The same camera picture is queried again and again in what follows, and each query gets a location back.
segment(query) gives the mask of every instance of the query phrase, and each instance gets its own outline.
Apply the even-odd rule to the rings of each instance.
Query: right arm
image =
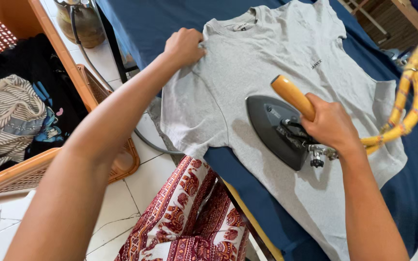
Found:
[[[302,126],[318,142],[336,149],[343,169],[351,260],[409,260],[350,116],[339,103],[328,103],[312,93],[306,97],[316,114],[313,122],[301,116]]]

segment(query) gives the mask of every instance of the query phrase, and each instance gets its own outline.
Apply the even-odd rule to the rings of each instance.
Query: left arm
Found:
[[[153,97],[182,66],[198,61],[201,33],[182,28],[147,68],[75,129],[44,174],[6,261],[82,261],[112,162]]]

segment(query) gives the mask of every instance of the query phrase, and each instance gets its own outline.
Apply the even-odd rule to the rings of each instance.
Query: right hand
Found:
[[[308,134],[321,144],[334,148],[341,155],[364,150],[351,117],[341,104],[328,103],[312,93],[307,93],[306,97],[315,109],[313,122],[301,115],[301,125]]]
[[[196,29],[181,28],[167,39],[164,54],[169,55],[179,68],[190,65],[206,54],[206,49],[198,47],[202,40],[202,34]]]

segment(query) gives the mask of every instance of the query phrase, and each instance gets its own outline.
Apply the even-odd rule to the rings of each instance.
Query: person's arm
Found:
[[[44,174],[6,261],[84,260],[114,158],[171,76],[205,54],[201,41],[194,29],[172,34],[162,54],[78,125]]]
[[[306,97],[316,115],[313,122],[301,117],[301,124],[318,142],[336,149],[340,158],[351,260],[409,260],[350,116],[339,103],[328,103],[311,93]]]

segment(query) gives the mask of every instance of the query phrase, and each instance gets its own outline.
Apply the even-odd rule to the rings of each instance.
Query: ironing board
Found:
[[[251,6],[279,7],[281,0],[97,0],[119,41],[143,69],[163,50],[166,39],[180,27],[202,30],[212,18],[228,20]],[[400,71],[383,55],[362,27],[337,2],[330,4],[346,27],[343,46],[364,71],[376,80],[397,80]],[[412,102],[409,95],[407,108]],[[418,124],[403,138],[408,162],[381,189],[410,256],[418,248]],[[205,160],[236,189],[241,204],[280,250],[285,260],[328,260],[317,242],[278,204],[259,181],[244,168],[228,147],[210,148]]]

